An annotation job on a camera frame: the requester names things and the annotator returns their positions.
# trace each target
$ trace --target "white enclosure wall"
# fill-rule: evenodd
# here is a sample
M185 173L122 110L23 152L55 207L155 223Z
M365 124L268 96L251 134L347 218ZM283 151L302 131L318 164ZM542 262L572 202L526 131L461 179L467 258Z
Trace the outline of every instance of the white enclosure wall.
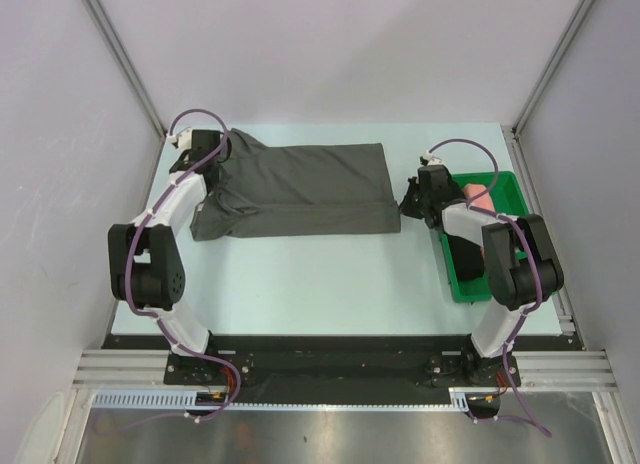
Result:
M108 323L106 236L159 149L80 0L0 0L0 462Z
M579 0L103 0L162 119L512 124Z
M590 349L640 429L640 0L599 0L522 145Z

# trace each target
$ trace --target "green plastic bin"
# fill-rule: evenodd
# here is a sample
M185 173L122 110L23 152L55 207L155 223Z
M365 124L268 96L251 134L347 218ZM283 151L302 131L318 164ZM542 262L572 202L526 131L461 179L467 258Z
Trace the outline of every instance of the green plastic bin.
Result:
M493 179L493 174L493 172L457 174L453 176L453 180L460 184L461 188L464 188L467 184L483 184L489 186ZM497 212L514 216L524 216L529 213L527 203L520 190L520 185L513 172L500 172L498 175L498 183L491 190L490 194ZM444 251L444 260L447 265L449 281L451 281L453 300L456 302L475 302L488 301L491 299L491 292L489 292L489 283L487 282L486 275L472 281L458 281L453 267L449 239L445 234L442 235L442 250Z

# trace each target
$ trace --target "light blue tabletop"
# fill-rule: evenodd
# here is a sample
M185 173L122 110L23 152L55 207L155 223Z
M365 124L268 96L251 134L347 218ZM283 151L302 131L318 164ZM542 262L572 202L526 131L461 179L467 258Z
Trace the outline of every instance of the light blue tabletop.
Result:
M475 124L342 124L238 126L268 146L382 142L399 202L419 156L449 138L487 146L500 170L513 170L500 126ZM450 144L437 151L452 173L491 171L480 150ZM166 145L150 203L167 185L178 152ZM187 276L185 299L214 334L445 335L468 334L486 303L451 298L440 243L422 221L402 217L400 234L305 236L194 242L178 235ZM113 334L159 334L150 319L119 303ZM551 301L522 334L558 335Z

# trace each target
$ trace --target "purple cable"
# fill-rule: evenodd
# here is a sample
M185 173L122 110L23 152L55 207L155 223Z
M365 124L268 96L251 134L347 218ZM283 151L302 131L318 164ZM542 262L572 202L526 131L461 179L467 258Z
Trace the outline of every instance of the purple cable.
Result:
M144 419L140 419L139 421L132 422L130 424L125 424L124 426L117 427L115 429L111 429L110 431L101 431L98 429L98 416L93 416L91 421L91 430L96 436L100 437L112 437L118 434L122 434L123 432L130 431L138 426L142 426L143 424L147 424L149 422L157 421L159 419L164 419L165 417L184 417L184 413L180 412L164 412L162 414L154 414L153 416L146 417Z
M475 201L479 197L482 197L485 194L487 194L488 192L490 192L491 189L493 189L493 187L498 182L498 162L496 161L495 156L491 153L491 151L489 149L487 149L482 144L479 144L479 143L477 143L475 141L471 141L469 139L447 139L446 141L442 141L442 142L436 144L435 146L433 146L429 150L429 153L433 153L433 151L435 151L436 149L439 149L440 147L444 146L445 144L449 144L451 142L462 142L462 143L466 143L466 144L470 144L472 146L478 147L478 148L482 149L485 152L485 154L487 154L487 156L489 156L489 158L491 159L491 162L493 163L493 169L494 169L493 180L491 181L491 184L484 191L476 194L475 196L473 196L473 197L471 197L471 198L469 198L467 200L467 207L472 211L481 212L483 214L488 214L488 215L493 216L493 217L495 217L497 219L505 221L509 225L511 225L511 227L514 230L514 232L518 236L518 240L520 241L520 244L522 246L522 249L525 252L525 255L527 256L527 262L529 263L529 267L531 269L531 273L533 274L533 280L534 280L534 284L535 284L535 288L536 288L536 302L535 302L535 304L533 306L525 309L524 311L522 311L522 315L520 316L520 319L518 320L516 326L513 328L513 331L511 331L511 334L509 334L509 337L507 338L507 340L505 341L504 345L502 346L502 366L503 366L503 368L505 370L505 374L507 376L507 379L509 380L509 384L511 385L511 388L513 389L513 393L516 396L516 399L520 403L520 406L522 407L524 412L527 414L529 419L526 419L526 418L520 417L520 416L496 416L494 418L478 419L471 413L471 411L469 411L467 413L467 415L469 417L471 417L474 420L474 422L477 422L477 421L481 421L481 422L488 422L488 421L494 421L494 422L495 421L523 422L523 423L530 424L530 425L536 427L544 436L552 437L553 434L551 434L551 431L549 431L549 429L544 427L536 419L536 417L534 416L531 408L529 407L527 402L524 400L524 397L522 396L522 394L518 390L518 388L517 388L517 386L516 386L516 384L515 384L515 382L513 380L513 377L511 376L511 373L508 372L508 369L509 369L509 362L508 362L509 346L515 340L516 336L518 335L518 332L520 332L520 329L522 329L522 326L524 325L524 322L526 321L527 316L529 314L531 314L532 312L534 312L535 310L537 310L542 305L542 284L540 282L540 274L538 274L538 268L536 266L535 259L533 258L533 253L531 252L531 248L529 247L529 243L527 242L527 239L526 239L524 233L522 232L522 229L520 229L520 227L518 227L518 224L513 219L511 219L508 216L504 216L502 214L497 214L497 213L489 211L487 209L482 209L480 207L475 207L475 206L471 205L473 203L473 201Z
M489 194L489 192L491 192L491 190L498 183L498 161L496 161L495 156L491 154L491 151L489 149L487 149L485 146L483 146L479 142L472 141L471 139L447 139L446 141L439 142L438 144L433 146L431 149L429 149L429 154L433 154L433 152L436 151L437 149L440 149L442 146L445 146L452 142L461 142L463 144L469 144L471 146L477 147L478 149L481 149L482 151L484 151L484 153L487 156L489 156L489 159L491 159L491 163L493 164L493 179L491 180L491 184L489 184L489 186L484 191L481 191L475 196L467 199L467 207L470 207L473 201L475 201L479 197L484 196L485 194Z
M218 409L216 409L215 411L212 411L211 413L209 413L209 414L207 414L205 416L200 416L200 418L199 418L199 421L208 421L208 420L212 419L214 416L216 416L218 413L223 411L227 406L229 406L236 399L236 397L238 396L238 393L240 392L240 382L241 382L240 372L238 372L238 369L233 364L231 364L228 361L225 361L224 359L220 359L218 357L213 357L213 356L207 356L206 354L202 354L200 352L193 351L193 350L187 348L186 346L180 344L177 341L177 339L175 339L171 335L171 333L169 332L169 330L167 329L165 324L162 322L162 319L160 318L160 316L156 312L154 312L154 311L140 311L139 309L136 308L136 306L134 304L134 301L133 301L133 292L132 292L132 289L131 289L131 274L132 274L132 271L133 271L133 262L134 262L134 257L135 257L135 250L138 247L138 243L140 242L140 237L142 236L142 231L147 226L149 221L152 219L153 215L155 215L160 210L160 208L162 207L164 202L169 198L171 193L173 193L173 191L176 189L178 184L180 184L187 177L189 177L191 174L193 174L197 169L199 169L201 166L203 166L204 164L209 162L211 159L213 159L216 155L218 155L226 147L227 140L229 139L229 130L227 129L227 126L222 121L222 119L220 119L220 117L218 117L217 114L214 114L213 112L208 111L206 109L188 109L188 110L178 114L178 116L171 123L171 127L169 128L169 134L173 134L173 131L174 131L176 125L178 124L178 121L180 121L180 119L182 119L184 116L186 116L188 114L192 114L192 113L196 113L196 112L207 114L207 115L213 117L216 121L218 121L218 123L222 127L222 131L223 131L222 142L213 151L211 151L209 154L207 154L200 161L196 162L193 166L191 166L188 170L186 170L181 176L179 176L176 179L175 185L172 185L172 186L168 187L162 193L162 195L158 198L156 203L151 207L151 213L147 214L144 217L144 219L142 220L142 222L136 228L136 232L134 233L133 239L131 240L131 246L129 247L129 253L127 254L127 261L126 261L125 274L124 274L124 293L125 293L125 298L126 298L127 304L129 305L129 309L131 310L131 312L133 312L136 316L147 316L147 317L151 317L152 319L156 319L157 323L158 323L158 327L162 331L162 334L164 334L165 338L172 345L172 347L177 347L181 351L183 351L183 352L185 352L185 353L187 353L187 354L189 354L189 355L191 355L193 357L198 357L198 358L204 359L206 361L211 361L211 362L215 362L217 364L221 364L223 366L226 366L233 372L233 374L234 374L234 376L236 378L236 386L235 386L235 389L233 391L233 394ZM129 425L126 425L124 427L115 429L113 431L109 431L108 435L113 435L113 434L117 434L119 432L127 431L129 429L137 427L138 425L145 424L145 423L153 421L155 419L161 419L161 418L164 418L164 417L174 417L174 416L177 417L177 416L183 416L183 415L184 415L183 413L164 413L164 414L159 414L157 416L152 416L150 418L143 419L142 421L134 422L132 424L129 424Z

